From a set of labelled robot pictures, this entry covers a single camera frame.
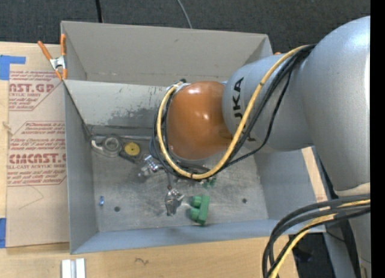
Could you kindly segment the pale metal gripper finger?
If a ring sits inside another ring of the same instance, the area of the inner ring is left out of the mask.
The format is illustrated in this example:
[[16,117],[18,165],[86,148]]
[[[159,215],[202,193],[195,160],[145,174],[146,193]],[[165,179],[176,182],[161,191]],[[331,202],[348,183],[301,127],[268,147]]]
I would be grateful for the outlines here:
[[160,169],[161,165],[156,159],[151,154],[146,154],[142,158],[137,177],[140,182],[145,182],[153,175],[157,174]]
[[184,195],[178,190],[171,190],[165,197],[165,207],[167,216],[173,216],[183,201]]

